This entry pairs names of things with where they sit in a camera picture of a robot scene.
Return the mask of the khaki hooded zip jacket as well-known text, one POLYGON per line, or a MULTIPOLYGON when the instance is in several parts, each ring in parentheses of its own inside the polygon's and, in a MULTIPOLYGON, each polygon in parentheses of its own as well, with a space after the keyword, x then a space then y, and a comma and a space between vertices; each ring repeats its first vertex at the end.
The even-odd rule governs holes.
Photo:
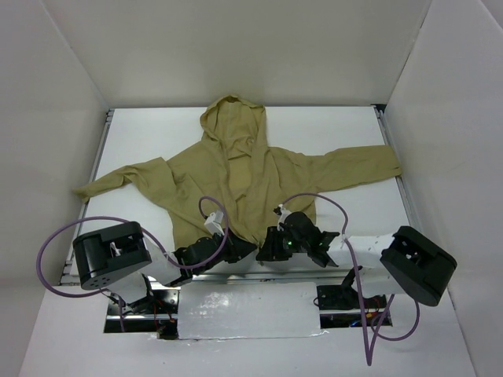
POLYGON ((294 210, 315 219, 314 195, 395 178, 402 172, 387 145, 339 148, 307 156, 269 145, 266 110, 235 96, 221 98, 200 117, 202 138, 170 159, 120 167, 75 189, 87 202, 125 185, 134 185, 166 210, 174 245, 186 247, 206 235, 198 200, 217 199, 229 215, 232 231, 262 245, 277 222, 274 208, 293 198, 294 210))

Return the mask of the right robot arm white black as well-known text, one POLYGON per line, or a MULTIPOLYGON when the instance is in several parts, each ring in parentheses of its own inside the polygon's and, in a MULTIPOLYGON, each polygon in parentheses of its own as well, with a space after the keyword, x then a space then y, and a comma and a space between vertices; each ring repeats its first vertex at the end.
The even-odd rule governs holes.
POLYGON ((322 268, 347 269, 342 298, 350 307, 396 294, 437 306, 457 268, 452 255, 408 225, 380 236, 344 236, 322 232, 302 212, 284 211, 267 229, 256 259, 283 262, 294 254, 306 254, 322 268))

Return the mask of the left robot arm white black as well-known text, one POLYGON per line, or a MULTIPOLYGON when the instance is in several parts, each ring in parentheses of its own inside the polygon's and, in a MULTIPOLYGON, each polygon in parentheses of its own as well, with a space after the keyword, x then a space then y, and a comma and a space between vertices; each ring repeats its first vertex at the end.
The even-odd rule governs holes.
POLYGON ((180 287, 218 263, 239 262, 256 249, 256 245, 232 232, 228 232, 225 246, 221 247, 223 237, 222 233, 202 237, 170 253, 169 258, 180 265, 206 262, 195 269, 180 269, 144 237, 135 221, 85 233, 73 241, 81 288, 106 289, 113 301, 123 302, 128 312, 145 313, 155 302, 150 278, 164 287, 180 287))

